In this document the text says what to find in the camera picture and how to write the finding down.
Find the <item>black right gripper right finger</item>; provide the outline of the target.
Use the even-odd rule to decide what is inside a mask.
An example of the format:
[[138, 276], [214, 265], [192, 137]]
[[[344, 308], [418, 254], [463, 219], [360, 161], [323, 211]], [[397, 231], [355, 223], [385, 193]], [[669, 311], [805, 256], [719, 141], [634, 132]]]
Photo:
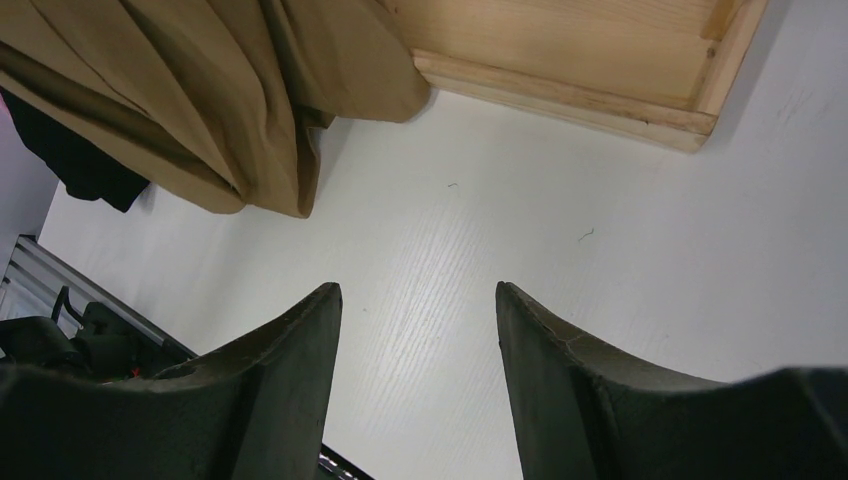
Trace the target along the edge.
[[496, 288], [499, 348], [527, 479], [843, 479], [847, 371], [722, 383], [629, 354]]

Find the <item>tan brown pleated skirt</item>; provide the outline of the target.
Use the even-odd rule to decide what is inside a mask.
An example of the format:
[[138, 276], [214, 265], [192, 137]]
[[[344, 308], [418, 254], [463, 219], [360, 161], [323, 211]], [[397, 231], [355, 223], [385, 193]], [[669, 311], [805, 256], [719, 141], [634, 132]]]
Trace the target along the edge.
[[376, 1], [5, 1], [1, 88], [209, 212], [295, 218], [317, 131], [430, 97]]

